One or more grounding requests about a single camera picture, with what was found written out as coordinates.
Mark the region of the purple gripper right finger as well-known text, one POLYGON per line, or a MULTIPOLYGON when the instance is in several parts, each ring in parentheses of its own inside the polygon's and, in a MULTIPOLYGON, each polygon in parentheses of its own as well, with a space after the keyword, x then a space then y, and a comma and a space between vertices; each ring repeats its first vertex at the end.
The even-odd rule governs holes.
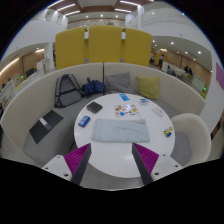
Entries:
POLYGON ((137 143, 132 144, 132 154, 143 184, 150 184, 153 181, 151 173, 153 168, 155 167, 159 155, 137 143))

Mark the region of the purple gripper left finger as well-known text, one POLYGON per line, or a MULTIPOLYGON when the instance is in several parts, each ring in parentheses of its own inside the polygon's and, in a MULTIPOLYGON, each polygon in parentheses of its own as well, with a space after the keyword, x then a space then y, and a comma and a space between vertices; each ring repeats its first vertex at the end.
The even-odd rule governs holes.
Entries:
POLYGON ((64 157, 72 173, 71 181, 76 185, 79 185, 82 181, 91 153, 91 144, 88 143, 64 157))

